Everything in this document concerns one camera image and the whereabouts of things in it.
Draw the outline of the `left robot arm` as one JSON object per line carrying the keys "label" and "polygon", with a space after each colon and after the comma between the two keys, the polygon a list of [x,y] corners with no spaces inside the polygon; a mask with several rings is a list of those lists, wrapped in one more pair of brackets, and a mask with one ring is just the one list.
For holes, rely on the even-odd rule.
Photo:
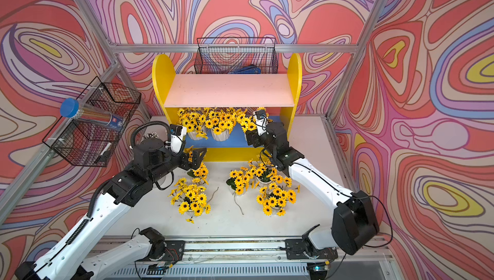
{"label": "left robot arm", "polygon": [[132,261],[159,261],[169,253],[164,236],[152,227],[141,230],[126,244],[99,258],[87,255],[101,237],[128,213],[159,180],[175,169],[198,169],[206,148],[185,152],[187,130],[163,121],[151,121],[131,134],[132,161],[103,182],[91,197],[86,215],[61,241],[36,261],[18,266],[18,279],[104,279]]}

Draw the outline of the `sunflower pot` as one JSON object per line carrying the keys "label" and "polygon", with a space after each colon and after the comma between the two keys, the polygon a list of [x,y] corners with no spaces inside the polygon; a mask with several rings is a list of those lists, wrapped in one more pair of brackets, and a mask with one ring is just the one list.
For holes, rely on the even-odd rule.
{"label": "sunflower pot", "polygon": [[217,142],[225,142],[237,123],[234,108],[210,109],[206,114],[205,127]]}
{"label": "sunflower pot", "polygon": [[210,199],[206,194],[208,180],[206,178],[180,178],[169,195],[171,205],[176,206],[178,213],[186,216],[186,221],[194,223],[195,219],[209,214],[212,210]]}
{"label": "sunflower pot", "polygon": [[253,189],[257,184],[255,181],[255,172],[256,169],[254,167],[232,170],[229,173],[229,178],[226,180],[226,185],[235,195],[244,195],[249,189]]}
{"label": "sunflower pot", "polygon": [[[185,149],[185,153],[188,156],[187,159],[189,160],[189,162],[191,160],[192,150],[194,150],[193,147]],[[190,171],[187,171],[187,175],[191,178],[191,182],[194,184],[204,183],[208,177],[208,168],[204,163],[204,159],[199,169],[192,169]]]}
{"label": "sunflower pot", "polygon": [[301,187],[294,185],[291,178],[277,175],[259,189],[256,202],[266,216],[284,216],[287,207],[297,202],[300,191]]}
{"label": "sunflower pot", "polygon": [[254,180],[263,186],[267,186],[271,182],[271,178],[277,174],[275,166],[264,155],[249,160],[248,165]]}
{"label": "sunflower pot", "polygon": [[248,109],[237,109],[235,111],[235,120],[240,125],[244,133],[247,131],[257,130],[256,125],[253,123],[254,112],[255,111],[249,114]]}
{"label": "sunflower pot", "polygon": [[194,141],[208,139],[206,120],[207,113],[204,108],[178,109],[178,124],[187,130],[187,135]]}

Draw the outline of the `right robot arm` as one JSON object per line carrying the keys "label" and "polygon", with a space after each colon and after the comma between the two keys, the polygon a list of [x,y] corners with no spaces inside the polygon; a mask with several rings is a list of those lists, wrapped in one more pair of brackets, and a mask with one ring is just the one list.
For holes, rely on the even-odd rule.
{"label": "right robot arm", "polygon": [[305,156],[289,145],[281,122],[255,119],[256,129],[246,132],[248,145],[262,147],[271,165],[310,190],[332,209],[329,227],[316,225],[302,235],[304,252],[314,256],[326,248],[354,255],[380,231],[372,199],[363,191],[351,191],[325,176]]}

